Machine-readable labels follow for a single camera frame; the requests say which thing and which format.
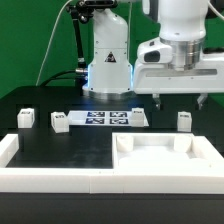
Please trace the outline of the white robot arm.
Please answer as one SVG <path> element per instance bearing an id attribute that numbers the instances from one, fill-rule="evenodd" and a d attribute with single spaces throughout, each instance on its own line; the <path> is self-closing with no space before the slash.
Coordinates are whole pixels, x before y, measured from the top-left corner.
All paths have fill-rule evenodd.
<path id="1" fill-rule="evenodd" d="M 159 36 L 143 42 L 137 60 L 128 60 L 128 26 L 108 6 L 94 7 L 94 58 L 88 65 L 84 94 L 120 99 L 129 93 L 224 92 L 224 53 L 203 52 L 210 0 L 142 0 L 145 15 L 160 24 Z"/>

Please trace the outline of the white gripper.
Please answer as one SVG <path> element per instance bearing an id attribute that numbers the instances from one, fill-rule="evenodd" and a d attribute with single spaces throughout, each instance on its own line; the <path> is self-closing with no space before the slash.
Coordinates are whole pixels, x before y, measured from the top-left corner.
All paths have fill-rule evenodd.
<path id="1" fill-rule="evenodd" d="M 224 92 L 224 54 L 203 54 L 193 69 L 182 71 L 165 64 L 137 62 L 133 89 L 137 94 L 152 94 L 158 110 L 160 94 L 201 93 L 197 98 L 201 110 L 207 93 Z"/>

